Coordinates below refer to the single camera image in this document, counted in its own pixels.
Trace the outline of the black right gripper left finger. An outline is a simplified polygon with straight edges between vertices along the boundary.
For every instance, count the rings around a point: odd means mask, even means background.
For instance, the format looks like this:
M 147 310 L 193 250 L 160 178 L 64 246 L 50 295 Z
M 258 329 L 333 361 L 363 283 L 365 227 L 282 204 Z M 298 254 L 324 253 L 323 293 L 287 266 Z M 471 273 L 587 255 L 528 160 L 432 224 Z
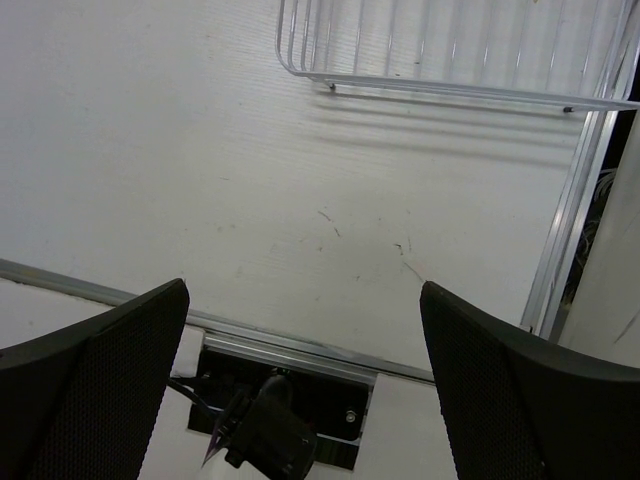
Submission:
M 174 279 L 3 349 L 2 478 L 137 478 L 189 303 Z

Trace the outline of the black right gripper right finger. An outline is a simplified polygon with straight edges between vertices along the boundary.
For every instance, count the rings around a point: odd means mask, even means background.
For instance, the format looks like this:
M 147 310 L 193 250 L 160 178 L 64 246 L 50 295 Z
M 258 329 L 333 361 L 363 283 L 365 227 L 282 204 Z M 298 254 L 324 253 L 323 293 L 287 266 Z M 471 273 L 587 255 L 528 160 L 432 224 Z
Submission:
M 541 339 L 435 282 L 420 311 L 458 478 L 638 478 L 638 369 Z

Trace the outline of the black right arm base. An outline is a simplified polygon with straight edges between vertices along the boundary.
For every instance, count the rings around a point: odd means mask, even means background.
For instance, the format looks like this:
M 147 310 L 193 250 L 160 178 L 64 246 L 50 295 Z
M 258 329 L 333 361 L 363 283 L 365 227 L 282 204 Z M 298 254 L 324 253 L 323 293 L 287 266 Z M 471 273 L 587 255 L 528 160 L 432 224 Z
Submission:
M 353 469 L 373 390 L 210 347 L 169 386 L 191 402 L 188 429 L 209 435 L 207 459 L 249 463 L 269 479 L 303 479 L 315 463 Z

